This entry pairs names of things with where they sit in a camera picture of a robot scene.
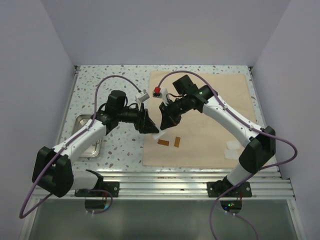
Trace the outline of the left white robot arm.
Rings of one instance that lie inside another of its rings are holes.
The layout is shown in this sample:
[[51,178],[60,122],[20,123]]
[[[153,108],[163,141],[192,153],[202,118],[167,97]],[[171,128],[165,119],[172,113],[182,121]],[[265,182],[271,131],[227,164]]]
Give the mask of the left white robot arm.
[[32,175],[35,186],[56,197],[69,191],[82,194],[104,193],[107,189],[103,177],[93,170],[74,170],[73,164],[93,143],[108,135],[119,123],[133,124],[141,134],[159,132],[150,119],[144,102],[149,99],[146,91],[135,96],[135,103],[128,105],[126,93],[113,90],[105,103],[90,117],[90,120],[64,142],[52,147],[41,148],[36,156]]

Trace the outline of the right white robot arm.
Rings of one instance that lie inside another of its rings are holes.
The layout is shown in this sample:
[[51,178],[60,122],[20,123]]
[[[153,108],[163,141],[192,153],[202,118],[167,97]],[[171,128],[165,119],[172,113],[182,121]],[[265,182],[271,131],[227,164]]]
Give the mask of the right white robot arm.
[[197,110],[228,130],[244,148],[236,167],[223,180],[212,184],[215,193],[234,192],[247,177],[255,175],[275,155],[275,130],[270,126],[262,128],[235,111],[208,82],[197,87],[188,75],[184,75],[174,81],[173,86],[178,93],[175,100],[169,99],[169,93],[160,86],[152,92],[153,97],[162,99],[159,105],[161,130],[177,126],[183,114]]

